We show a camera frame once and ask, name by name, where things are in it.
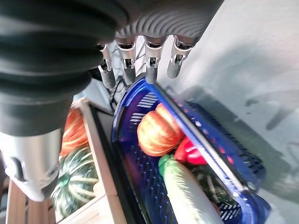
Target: red bell pepper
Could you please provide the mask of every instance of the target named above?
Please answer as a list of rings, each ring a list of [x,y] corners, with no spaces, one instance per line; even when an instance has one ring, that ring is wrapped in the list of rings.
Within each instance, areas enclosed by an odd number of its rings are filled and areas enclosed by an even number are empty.
[[[206,165],[207,162],[201,155],[198,148],[196,148],[193,143],[184,137],[181,144],[179,144],[175,154],[174,159],[181,163],[191,163],[194,165]]]

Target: green vegetable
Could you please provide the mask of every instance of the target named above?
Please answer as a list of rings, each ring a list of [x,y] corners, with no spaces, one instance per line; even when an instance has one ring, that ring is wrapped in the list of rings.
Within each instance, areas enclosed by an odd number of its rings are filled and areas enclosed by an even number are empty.
[[[59,179],[51,199],[56,211],[69,216],[95,197],[98,175],[89,147],[77,148],[60,161]]]
[[[223,224],[195,177],[173,156],[161,157],[159,172],[178,224]]]
[[[211,202],[227,205],[237,204],[209,165],[193,166],[190,170]]]

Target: robotic hand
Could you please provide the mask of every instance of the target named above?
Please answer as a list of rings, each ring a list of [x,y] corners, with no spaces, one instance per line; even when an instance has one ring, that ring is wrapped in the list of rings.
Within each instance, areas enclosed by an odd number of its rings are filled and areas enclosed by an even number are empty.
[[[99,66],[115,85],[106,43],[117,41],[135,80],[135,38],[146,39],[146,79],[157,78],[163,44],[175,35],[168,76],[200,39],[223,0],[2,0],[0,149],[5,172],[32,200],[56,186],[64,124],[74,94]]]

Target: pumpkin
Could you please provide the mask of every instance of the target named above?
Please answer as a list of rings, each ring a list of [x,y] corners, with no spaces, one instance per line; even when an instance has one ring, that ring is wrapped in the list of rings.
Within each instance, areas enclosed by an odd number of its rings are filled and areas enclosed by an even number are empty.
[[[84,146],[88,146],[88,140],[82,113],[78,108],[71,108],[65,123],[60,155]]]
[[[137,128],[139,146],[150,156],[161,156],[170,152],[183,135],[162,104],[159,104],[155,111],[147,113]]]
[[[51,194],[55,210],[68,217],[95,197],[99,181],[89,147],[77,148],[59,161],[59,179]]]

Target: green striped squash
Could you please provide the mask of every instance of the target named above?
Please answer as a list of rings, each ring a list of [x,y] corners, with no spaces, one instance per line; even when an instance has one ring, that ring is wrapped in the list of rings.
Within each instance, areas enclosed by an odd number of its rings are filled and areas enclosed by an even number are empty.
[[[75,149],[59,164],[59,179],[51,199],[65,218],[95,197],[93,186],[99,180],[90,147]]]

